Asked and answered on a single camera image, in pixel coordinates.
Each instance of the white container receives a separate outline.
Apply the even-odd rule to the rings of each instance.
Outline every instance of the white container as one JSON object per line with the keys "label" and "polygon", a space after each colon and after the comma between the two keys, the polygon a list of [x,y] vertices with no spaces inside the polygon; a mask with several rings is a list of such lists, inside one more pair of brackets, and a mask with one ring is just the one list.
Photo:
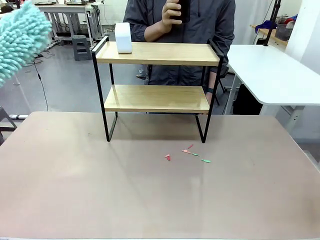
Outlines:
{"label": "white container", "polygon": [[132,53],[132,41],[130,24],[128,22],[121,22],[115,24],[115,41],[116,48],[119,54],[131,54]]}

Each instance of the jacket sleeve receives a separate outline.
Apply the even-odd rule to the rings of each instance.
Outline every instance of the jacket sleeve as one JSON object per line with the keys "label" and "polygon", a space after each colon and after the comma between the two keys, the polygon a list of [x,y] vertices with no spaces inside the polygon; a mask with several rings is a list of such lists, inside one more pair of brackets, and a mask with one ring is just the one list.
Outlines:
{"label": "jacket sleeve", "polygon": [[[227,54],[229,52],[230,46],[235,38],[235,11],[236,3],[235,0],[224,0],[223,6],[217,17],[215,23],[215,34],[213,37],[213,42],[218,46],[218,48],[224,54],[224,62],[222,72],[226,70],[228,65]],[[217,72],[216,67],[211,68],[211,72]]]}
{"label": "jacket sleeve", "polygon": [[130,24],[133,42],[145,42],[145,30],[149,26],[147,0],[128,0],[123,22]]}

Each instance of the two-tier shelf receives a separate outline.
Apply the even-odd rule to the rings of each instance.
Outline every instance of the two-tier shelf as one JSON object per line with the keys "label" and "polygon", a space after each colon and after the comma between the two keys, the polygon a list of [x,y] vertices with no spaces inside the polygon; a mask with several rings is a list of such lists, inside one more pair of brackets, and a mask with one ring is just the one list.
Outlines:
{"label": "two-tier shelf", "polygon": [[[201,141],[206,142],[224,61],[223,53],[212,40],[209,39],[207,44],[133,42],[132,53],[119,54],[116,42],[104,37],[92,50],[92,59],[108,142],[115,128],[118,112],[194,114]],[[106,101],[102,93],[98,64],[109,64],[110,68],[112,85]],[[115,84],[112,64],[202,66],[203,70],[200,86],[119,85]],[[203,90],[208,67],[217,67],[217,78],[210,105]],[[106,112],[115,112],[110,132]],[[207,115],[204,134],[199,114]]]}

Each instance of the black bag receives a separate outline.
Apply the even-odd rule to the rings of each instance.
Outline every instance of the black bag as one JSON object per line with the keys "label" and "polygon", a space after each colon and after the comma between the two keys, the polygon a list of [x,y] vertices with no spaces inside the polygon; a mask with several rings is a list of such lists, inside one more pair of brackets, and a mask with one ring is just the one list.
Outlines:
{"label": "black bag", "polygon": [[262,104],[256,100],[248,88],[241,84],[236,100],[233,103],[234,115],[259,115]]}

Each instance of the red object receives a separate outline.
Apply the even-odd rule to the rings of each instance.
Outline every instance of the red object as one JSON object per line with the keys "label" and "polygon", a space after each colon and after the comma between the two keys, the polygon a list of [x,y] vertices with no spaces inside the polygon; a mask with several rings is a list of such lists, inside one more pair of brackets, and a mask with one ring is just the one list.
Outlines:
{"label": "red object", "polygon": [[285,21],[284,21],[284,24],[288,24],[290,22],[294,21],[293,18],[287,18]]}

